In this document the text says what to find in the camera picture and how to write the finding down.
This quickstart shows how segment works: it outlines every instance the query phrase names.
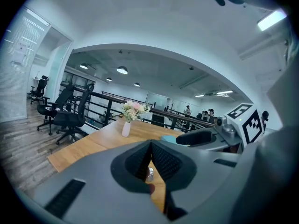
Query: flower vase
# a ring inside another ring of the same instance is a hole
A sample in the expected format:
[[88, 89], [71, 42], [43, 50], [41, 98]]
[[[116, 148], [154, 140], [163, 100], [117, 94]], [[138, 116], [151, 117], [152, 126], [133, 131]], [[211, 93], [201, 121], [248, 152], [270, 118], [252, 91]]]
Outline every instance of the flower vase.
[[123, 137], [128, 137], [130, 134], [130, 129], [131, 129], [131, 123], [125, 122], [123, 128], [122, 128], [122, 136]]

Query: metal railing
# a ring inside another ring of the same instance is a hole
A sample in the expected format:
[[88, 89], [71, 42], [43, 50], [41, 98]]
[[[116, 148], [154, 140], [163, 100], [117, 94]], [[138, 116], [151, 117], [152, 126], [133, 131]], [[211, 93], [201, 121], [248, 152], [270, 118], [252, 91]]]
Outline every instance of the metal railing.
[[[79, 92], [85, 92], [86, 90], [78, 88], [78, 87], [74, 87], [74, 90], [79, 91]], [[91, 92], [90, 97], [98, 97], [101, 99], [104, 99], [106, 101], [108, 101], [108, 104], [105, 105], [100, 105], [97, 104], [93, 101], [91, 101], [92, 99], [88, 99], [86, 104], [88, 104], [88, 107], [86, 107], [87, 105], [85, 105], [85, 110], [88, 112], [87, 115], [85, 115], [85, 117], [88, 119], [85, 124], [88, 125], [91, 128], [94, 128], [95, 130], [99, 130], [101, 127], [97, 127], [94, 125], [94, 123], [96, 122], [97, 124], [102, 125], [102, 127], [106, 126], [109, 124], [109, 122], [113, 122], [116, 121], [117, 119], [111, 117], [111, 112], [115, 112], [118, 115], [122, 115], [121, 111], [118, 111], [116, 109], [112, 108], [112, 104], [113, 103], [118, 103], [118, 104], [123, 104], [126, 102], [126, 100], [122, 99], [122, 98], [118, 98], [119, 96], [110, 96], [105, 94], [106, 92], [102, 92], [102, 94], [96, 93], [96, 92]], [[80, 96], [73, 96], [72, 99], [70, 99], [69, 102], [72, 103], [72, 107], [71, 110], [73, 112], [77, 112], [77, 107], [78, 107], [78, 102], [80, 102], [81, 97]], [[97, 110], [93, 110], [90, 108], [90, 104], [95, 105], [97, 107], [100, 108], [104, 108], [106, 111], [106, 114], [101, 113]], [[101, 120], [96, 119], [95, 117], [90, 117], [89, 112], [96, 114], [99, 118], [101, 117]], [[179, 129], [183, 132], [189, 132], [191, 130], [194, 129], [201, 129], [201, 128], [206, 128], [206, 127], [214, 127], [214, 124], [206, 122], [204, 120], [201, 120], [199, 118], [196, 117], [192, 117], [190, 115], [185, 115], [183, 113], [177, 112], [168, 112], [168, 111], [162, 111], [162, 110], [158, 110], [155, 108], [151, 108], [150, 110], [151, 113], [159, 115], [159, 116], [163, 116], [164, 119], [165, 117], [168, 118], [168, 120], [171, 122], [171, 124], [166, 124], [166, 123], [162, 123], [162, 122], [158, 122], [158, 121], [154, 121], [154, 120], [150, 120], [150, 119], [145, 119], [145, 118], [140, 118], [141, 121], [144, 122], [149, 122], [152, 125], [160, 125], [163, 126], [165, 128], [170, 128], [170, 129]]]
[[211, 124], [213, 124], [213, 123], [214, 123], [214, 120], [217, 119], [217, 117], [215, 117], [215, 116], [211, 116], [212, 119], [210, 118], [209, 121], [205, 121], [205, 120], [203, 120], [203, 119], [200, 119], [200, 118], [197, 118], [197, 117], [194, 117], [194, 116], [191, 116], [191, 115], [188, 115], [188, 114], [185, 114], [185, 113], [182, 113], [182, 112], [173, 110], [173, 109], [166, 108], [166, 111], [167, 111], [167, 112], [170, 112], [170, 113], [175, 113], [175, 114], [178, 114], [178, 115], [183, 115], [183, 116], [185, 116], [185, 117], [189, 117], [189, 118], [192, 118], [192, 119], [202, 120], [202, 121], [204, 121], [204, 122], [208, 122], [208, 123], [211, 123]]
[[143, 101], [140, 101], [140, 100], [136, 100], [136, 99], [131, 99], [131, 98], [128, 98], [128, 97], [124, 97], [124, 96], [120, 96], [120, 95], [114, 95], [114, 94], [112, 94], [112, 93], [108, 93], [108, 92], [105, 92], [105, 91], [102, 91], [102, 94], [103, 95], [108, 95], [108, 96], [111, 96], [111, 97], [115, 97], [115, 98], [118, 98], [118, 99], [123, 99], [123, 100], [125, 100], [125, 101], [128, 101], [128, 100], [132, 100], [133, 102], [137, 102], [137, 103], [140, 103], [140, 104], [142, 104], [142, 105], [148, 105], [148, 106], [150, 106], [150, 107], [153, 107], [153, 104], [147, 104], [147, 103], [145, 103], [145, 102], [143, 102]]

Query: black office chair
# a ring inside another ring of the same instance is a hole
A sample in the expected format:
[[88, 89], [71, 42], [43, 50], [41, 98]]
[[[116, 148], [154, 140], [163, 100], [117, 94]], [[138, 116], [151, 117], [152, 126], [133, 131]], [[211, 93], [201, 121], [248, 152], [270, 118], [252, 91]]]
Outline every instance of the black office chair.
[[45, 125], [50, 125], [49, 135], [52, 135], [52, 132], [51, 132], [52, 120], [51, 120], [51, 118], [54, 118], [57, 115], [57, 111], [55, 109], [59, 108], [60, 110], [63, 110], [64, 105], [69, 104], [66, 102], [68, 99], [70, 99], [73, 96], [73, 94], [74, 94], [74, 86], [69, 84], [58, 96], [55, 103], [48, 102], [49, 97], [42, 96], [42, 98], [44, 98], [44, 100], [45, 100], [45, 104], [38, 105], [37, 111], [40, 114], [44, 115], [45, 119], [47, 119], [49, 117], [49, 121], [46, 121], [43, 124], [39, 125], [36, 129], [39, 131], [40, 127], [45, 126]]
[[84, 134], [85, 132], [78, 129], [78, 127], [82, 127], [85, 123], [85, 103], [88, 100], [90, 93], [93, 90], [94, 84], [89, 84], [87, 86], [87, 90], [83, 93], [82, 99], [80, 100], [80, 104], [78, 106], [77, 112], [72, 113], [70, 111], [57, 111], [57, 115], [54, 118], [53, 124], [68, 127], [68, 129], [58, 129], [56, 133], [64, 132], [64, 134], [57, 140], [56, 144], [59, 145], [60, 140], [70, 135], [75, 141], [78, 141], [78, 138], [75, 136], [76, 133]]
[[40, 79], [38, 81], [38, 86], [37, 86], [36, 91], [33, 90], [35, 87], [31, 86], [32, 90], [30, 91], [30, 93], [35, 96], [35, 99], [31, 99], [30, 104], [32, 104], [32, 102], [35, 102], [35, 101], [39, 102], [39, 100], [40, 100], [39, 98], [42, 97], [45, 93], [44, 89], [47, 85], [47, 81], [48, 81], [48, 77], [42, 76], [42, 79]]

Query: flower bouquet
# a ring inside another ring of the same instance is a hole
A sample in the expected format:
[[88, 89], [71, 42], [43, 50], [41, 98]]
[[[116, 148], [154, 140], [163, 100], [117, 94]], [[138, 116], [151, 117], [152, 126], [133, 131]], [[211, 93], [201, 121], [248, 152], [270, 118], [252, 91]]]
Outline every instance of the flower bouquet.
[[141, 114], [146, 114], [150, 111], [147, 105], [141, 105], [137, 102], [129, 100], [123, 105], [123, 115], [126, 119], [125, 125], [122, 129], [122, 136], [128, 137], [131, 129], [131, 121], [137, 119]]

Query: desk surface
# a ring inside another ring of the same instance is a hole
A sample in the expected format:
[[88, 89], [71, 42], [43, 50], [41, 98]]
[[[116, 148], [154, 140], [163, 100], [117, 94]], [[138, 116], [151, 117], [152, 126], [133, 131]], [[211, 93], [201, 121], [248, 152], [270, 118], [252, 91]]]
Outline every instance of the desk surface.
[[[121, 135], [125, 120], [119, 119], [104, 128], [80, 139], [79, 141], [57, 151], [48, 157], [54, 168], [61, 172], [80, 158], [100, 152], [106, 149], [115, 148], [144, 140], [159, 140], [163, 135], [173, 135], [178, 137], [183, 134], [180, 131], [174, 131], [156, 125], [151, 125], [141, 121], [131, 123], [131, 131], [128, 137]], [[155, 185], [155, 192], [151, 195], [152, 201], [163, 211], [165, 199], [165, 183], [157, 172], [153, 163], [149, 167], [154, 169], [154, 180], [150, 183]]]

